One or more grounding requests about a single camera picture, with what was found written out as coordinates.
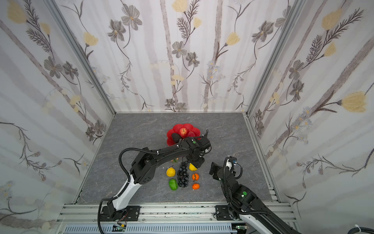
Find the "yellow fake lemon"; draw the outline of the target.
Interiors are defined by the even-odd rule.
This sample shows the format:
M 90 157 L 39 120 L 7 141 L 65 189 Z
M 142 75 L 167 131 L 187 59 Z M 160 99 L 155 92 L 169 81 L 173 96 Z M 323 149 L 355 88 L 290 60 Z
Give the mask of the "yellow fake lemon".
M 189 165 L 189 169 L 190 169 L 191 171 L 197 171 L 197 168 L 196 168 L 192 163 L 190 163 L 190 165 Z

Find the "red crinkled fake fruit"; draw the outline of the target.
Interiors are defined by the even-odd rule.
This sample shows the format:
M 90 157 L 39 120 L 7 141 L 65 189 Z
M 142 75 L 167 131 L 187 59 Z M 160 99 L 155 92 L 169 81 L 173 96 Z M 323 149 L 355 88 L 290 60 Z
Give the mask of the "red crinkled fake fruit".
M 187 128 L 185 127 L 182 127 L 180 130 L 179 130 L 179 135 L 180 137 L 182 138 L 185 138 L 187 135 L 188 135 L 189 131 Z

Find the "yellow fake pear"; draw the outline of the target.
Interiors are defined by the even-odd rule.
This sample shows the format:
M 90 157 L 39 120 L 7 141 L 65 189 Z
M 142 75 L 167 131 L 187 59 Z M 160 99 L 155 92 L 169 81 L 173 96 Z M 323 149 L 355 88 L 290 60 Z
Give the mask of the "yellow fake pear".
M 173 167 L 169 167 L 166 171 L 166 175 L 168 177 L 174 177 L 176 174 L 176 170 Z

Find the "green fake lime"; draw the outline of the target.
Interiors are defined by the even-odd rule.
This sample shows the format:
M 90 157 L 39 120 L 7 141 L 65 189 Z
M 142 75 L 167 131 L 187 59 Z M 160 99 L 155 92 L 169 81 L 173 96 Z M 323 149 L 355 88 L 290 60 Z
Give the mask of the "green fake lime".
M 178 183 L 175 179 L 170 179 L 168 185 L 171 190 L 176 191 L 178 189 Z

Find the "dark fake avocado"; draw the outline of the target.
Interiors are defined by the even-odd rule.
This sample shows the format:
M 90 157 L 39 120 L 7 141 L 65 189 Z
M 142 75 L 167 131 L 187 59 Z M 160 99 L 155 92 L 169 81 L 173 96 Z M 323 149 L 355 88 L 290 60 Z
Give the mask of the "dark fake avocado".
M 177 133 L 172 133 L 171 139 L 174 143 L 178 143 L 182 139 L 182 137 Z

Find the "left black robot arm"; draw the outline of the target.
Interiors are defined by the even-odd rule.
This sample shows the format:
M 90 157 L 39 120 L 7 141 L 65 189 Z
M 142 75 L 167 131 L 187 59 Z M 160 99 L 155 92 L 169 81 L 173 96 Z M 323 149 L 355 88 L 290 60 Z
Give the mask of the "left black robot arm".
M 129 151 L 136 151 L 138 155 L 128 171 L 122 158 Z M 155 171 L 159 166 L 171 160 L 186 157 L 194 167 L 200 168 L 205 161 L 204 155 L 210 151 L 211 143 L 207 136 L 187 137 L 173 146 L 159 150 L 150 150 L 147 147 L 122 150 L 118 156 L 118 162 L 127 180 L 114 197 L 100 201 L 97 221 L 114 221 L 119 219 L 120 215 L 124 215 L 132 197 L 142 185 L 154 179 Z

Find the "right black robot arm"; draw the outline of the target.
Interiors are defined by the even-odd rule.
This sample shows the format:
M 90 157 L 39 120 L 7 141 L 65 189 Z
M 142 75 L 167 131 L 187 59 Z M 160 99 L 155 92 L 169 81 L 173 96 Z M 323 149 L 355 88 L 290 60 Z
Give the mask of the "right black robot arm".
M 234 172 L 234 164 L 226 158 L 224 165 L 211 164 L 209 174 L 221 184 L 227 201 L 227 210 L 223 212 L 233 220 L 240 219 L 261 234 L 298 234 L 272 212 L 262 200 L 248 187 L 239 184 Z

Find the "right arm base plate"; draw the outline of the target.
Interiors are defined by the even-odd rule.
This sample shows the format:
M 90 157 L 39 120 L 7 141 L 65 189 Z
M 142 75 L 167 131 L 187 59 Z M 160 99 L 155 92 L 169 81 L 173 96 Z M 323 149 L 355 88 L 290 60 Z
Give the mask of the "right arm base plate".
M 216 218 L 217 221 L 234 220 L 230 214 L 228 205 L 216 205 L 213 217 Z

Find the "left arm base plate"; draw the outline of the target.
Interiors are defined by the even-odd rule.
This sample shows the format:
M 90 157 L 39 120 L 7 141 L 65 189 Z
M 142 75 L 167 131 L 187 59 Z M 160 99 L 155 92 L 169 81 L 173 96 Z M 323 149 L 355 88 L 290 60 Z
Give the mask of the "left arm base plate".
M 138 221 L 140 206 L 128 206 L 122 210 L 116 210 L 112 206 L 104 206 L 100 211 L 101 221 Z

